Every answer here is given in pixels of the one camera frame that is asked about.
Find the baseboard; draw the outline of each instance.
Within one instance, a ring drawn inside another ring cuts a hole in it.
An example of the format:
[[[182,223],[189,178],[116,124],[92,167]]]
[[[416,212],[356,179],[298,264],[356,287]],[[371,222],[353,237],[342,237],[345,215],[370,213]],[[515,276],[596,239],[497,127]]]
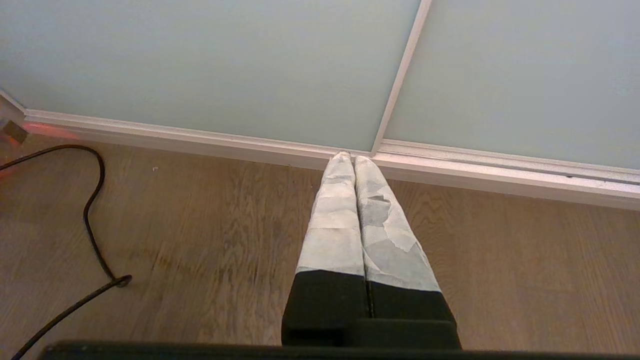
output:
[[[319,170],[341,150],[48,111],[26,115],[31,133]],[[633,169],[395,140],[382,141],[373,160],[389,179],[640,210],[640,171]]]
[[[384,140],[390,179],[640,210],[640,171]]]
[[[187,152],[322,170],[344,149],[304,143],[27,110],[24,127],[35,134]],[[352,154],[367,152],[348,150]]]

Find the wooden floor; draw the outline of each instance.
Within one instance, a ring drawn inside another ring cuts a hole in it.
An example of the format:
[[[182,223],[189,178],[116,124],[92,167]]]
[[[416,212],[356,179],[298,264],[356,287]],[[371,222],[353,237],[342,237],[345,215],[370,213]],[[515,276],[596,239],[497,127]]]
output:
[[[62,143],[31,135],[15,153]],[[62,339],[270,344],[321,172],[91,144],[107,178],[93,228],[133,274],[47,334]],[[88,153],[0,173],[0,359],[107,282],[81,213]],[[390,181],[467,349],[640,353],[640,213]]]

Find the wall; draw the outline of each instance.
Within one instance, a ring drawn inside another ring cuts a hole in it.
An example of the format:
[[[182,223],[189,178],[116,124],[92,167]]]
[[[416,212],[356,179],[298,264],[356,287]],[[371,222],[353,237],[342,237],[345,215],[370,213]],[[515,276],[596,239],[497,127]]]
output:
[[[25,107],[369,150],[418,0],[3,0]]]
[[[435,0],[386,138],[640,168],[640,2]]]

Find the power cord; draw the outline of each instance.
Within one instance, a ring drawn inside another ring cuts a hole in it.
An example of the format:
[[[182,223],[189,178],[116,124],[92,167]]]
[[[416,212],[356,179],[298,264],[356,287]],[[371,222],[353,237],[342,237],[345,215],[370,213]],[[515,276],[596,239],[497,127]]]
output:
[[[99,296],[100,294],[104,293],[105,291],[111,289],[114,286],[117,286],[119,288],[123,288],[123,287],[127,286],[127,284],[129,284],[129,282],[131,282],[131,279],[132,279],[131,275],[125,275],[125,276],[122,276],[122,277],[115,277],[113,275],[113,272],[109,268],[109,265],[107,265],[106,261],[102,257],[102,254],[100,253],[100,249],[98,248],[98,245],[95,242],[95,237],[93,236],[93,231],[91,230],[91,225],[89,224],[89,209],[91,208],[91,204],[93,204],[93,200],[95,200],[95,197],[98,196],[98,193],[100,192],[100,189],[102,188],[102,185],[104,184],[104,160],[102,159],[102,156],[100,156],[100,154],[96,150],[94,150],[94,149],[92,149],[90,147],[87,147],[87,146],[74,145],[74,144],[54,146],[54,147],[50,147],[48,149],[44,149],[44,150],[41,150],[41,151],[38,151],[38,152],[34,152],[31,155],[27,155],[27,156],[18,158],[16,160],[9,161],[8,163],[6,163],[4,165],[0,165],[0,171],[4,170],[6,168],[10,168],[10,167],[12,167],[14,165],[18,165],[19,163],[22,163],[23,161],[27,161],[27,160],[30,160],[30,159],[33,159],[33,158],[37,158],[40,155],[44,155],[44,154],[47,154],[49,152],[56,151],[56,150],[62,150],[62,149],[79,149],[79,150],[88,151],[88,152],[92,153],[95,156],[95,158],[98,160],[98,166],[100,167],[100,177],[98,179],[98,184],[95,186],[95,190],[93,191],[93,193],[91,194],[91,196],[87,200],[86,205],[84,206],[83,220],[84,220],[84,227],[86,228],[86,232],[89,235],[89,241],[91,242],[91,246],[93,247],[93,252],[95,253],[95,257],[98,259],[98,262],[100,263],[100,266],[102,267],[102,270],[104,271],[104,273],[107,275],[107,277],[109,277],[109,282],[106,285],[104,285],[103,287],[99,288],[98,290],[95,290],[94,292],[90,293],[89,295],[87,295],[82,300],[80,300],[80,301],[76,302],[75,304],[71,305],[69,308],[67,308],[66,310],[61,312],[58,316],[53,318],[47,325],[43,326],[42,329],[40,329],[38,332],[36,332],[36,334],[33,335],[31,337],[31,339],[29,339],[29,341],[27,341],[20,348],[20,350],[18,350],[18,352],[15,353],[15,355],[11,358],[12,360],[19,360],[20,358],[22,358],[22,356],[24,356],[24,354],[26,354],[26,352],[29,351],[29,349],[42,336],[44,336],[44,334],[46,334],[47,331],[51,330],[54,326],[56,326],[59,322],[61,322],[69,314],[73,313],[75,310],[78,310],[80,307],[82,307],[82,305],[85,305],[87,302],[91,301],[95,297]]]

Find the white trim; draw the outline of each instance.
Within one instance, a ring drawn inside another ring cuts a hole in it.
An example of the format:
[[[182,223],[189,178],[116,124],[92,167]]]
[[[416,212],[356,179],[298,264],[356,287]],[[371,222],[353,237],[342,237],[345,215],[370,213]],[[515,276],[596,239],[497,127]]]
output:
[[[24,127],[30,133],[302,168],[324,169],[328,159],[342,150],[40,110],[27,110],[26,115]],[[364,151],[349,152],[354,155],[367,154]]]
[[[465,159],[481,160],[498,166],[509,163],[518,164],[520,167],[547,167],[560,172],[571,171],[574,174],[584,172],[591,176],[608,177],[612,180],[624,178],[626,181],[640,183],[640,174],[633,169],[468,151],[396,140],[384,140],[377,155],[373,157],[374,162],[390,179],[640,210],[639,185],[545,174],[540,170],[516,170],[465,163]]]
[[[387,105],[385,106],[385,112],[382,114],[380,127],[378,128],[376,139],[375,141],[373,141],[373,146],[371,147],[370,156],[374,156],[376,154],[376,152],[380,148],[382,139],[385,136],[387,124],[389,123],[389,119],[391,119],[391,114],[394,112],[394,107],[396,106],[396,101],[398,100],[398,95],[400,94],[400,89],[402,88],[404,77],[407,70],[409,69],[409,64],[411,64],[411,58],[413,58],[413,52],[415,51],[415,47],[418,44],[418,39],[420,38],[420,33],[422,33],[422,27],[424,25],[425,19],[427,19],[427,13],[429,13],[430,6],[431,0],[422,0],[420,2],[420,6],[418,7],[418,11],[415,14],[415,20],[413,21],[413,26],[411,28],[411,32],[409,33],[409,39],[407,40],[406,46],[404,47],[404,54],[402,55],[402,60],[400,60],[400,66],[398,67],[398,71],[396,73],[396,79],[394,80],[394,84],[391,87],[391,92],[389,93],[389,98],[387,99]]]
[[[18,110],[22,111],[22,113],[26,113],[27,110],[24,108],[24,106],[21,105],[21,103],[18,102],[18,100],[14,99],[13,97],[11,97],[9,94],[7,94],[4,90],[0,89],[0,96],[4,97],[8,102],[10,102],[13,106],[15,106],[16,108],[18,108]]]

